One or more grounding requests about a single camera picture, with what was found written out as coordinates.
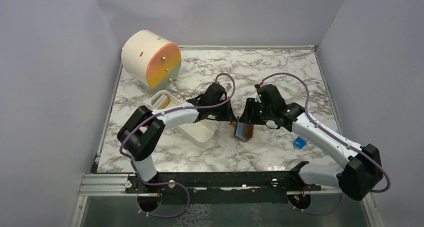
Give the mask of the brown leather card holder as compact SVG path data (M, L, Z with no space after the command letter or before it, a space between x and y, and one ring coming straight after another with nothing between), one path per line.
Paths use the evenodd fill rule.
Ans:
M231 126L234 128L233 136L242 142L248 142L254 133L254 125L251 123L240 122L238 116L236 122L231 122Z

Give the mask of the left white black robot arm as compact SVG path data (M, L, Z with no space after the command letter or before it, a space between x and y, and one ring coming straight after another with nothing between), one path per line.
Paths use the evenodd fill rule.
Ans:
M158 173L152 153L162 134L185 124L203 120L232 122L236 120L231 106L233 95L217 82L209 85L206 91L194 98L165 109L149 109L142 105L129 117L118 131L120 153L129 158L138 173L138 186L144 192L152 192L157 187Z

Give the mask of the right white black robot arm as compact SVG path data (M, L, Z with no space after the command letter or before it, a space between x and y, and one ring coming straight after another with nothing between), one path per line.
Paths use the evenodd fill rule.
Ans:
M257 97L247 98L239 122L267 125L294 133L330 156L337 166L305 162L288 177L289 186L300 191L307 185L339 188L346 196L361 201L383 179L378 148L351 141L312 117L295 102L287 104L273 84L255 85Z

